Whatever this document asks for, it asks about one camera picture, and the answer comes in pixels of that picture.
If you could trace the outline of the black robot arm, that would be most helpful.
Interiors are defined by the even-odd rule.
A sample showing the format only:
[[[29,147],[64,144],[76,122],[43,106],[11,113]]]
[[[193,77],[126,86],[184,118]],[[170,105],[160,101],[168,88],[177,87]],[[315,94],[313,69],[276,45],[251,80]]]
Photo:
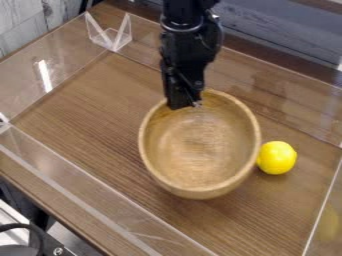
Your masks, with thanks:
[[[197,106],[204,70],[223,43],[223,29],[212,7],[220,0],[162,0],[160,68],[166,106]]]

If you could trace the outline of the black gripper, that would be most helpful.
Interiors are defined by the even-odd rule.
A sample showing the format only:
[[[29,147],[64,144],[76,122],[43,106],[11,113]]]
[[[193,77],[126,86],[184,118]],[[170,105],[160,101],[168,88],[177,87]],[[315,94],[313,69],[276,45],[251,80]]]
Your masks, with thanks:
[[[196,31],[160,34],[160,70],[166,105],[172,110],[197,106],[205,86],[204,70],[221,47],[219,17],[206,16]]]

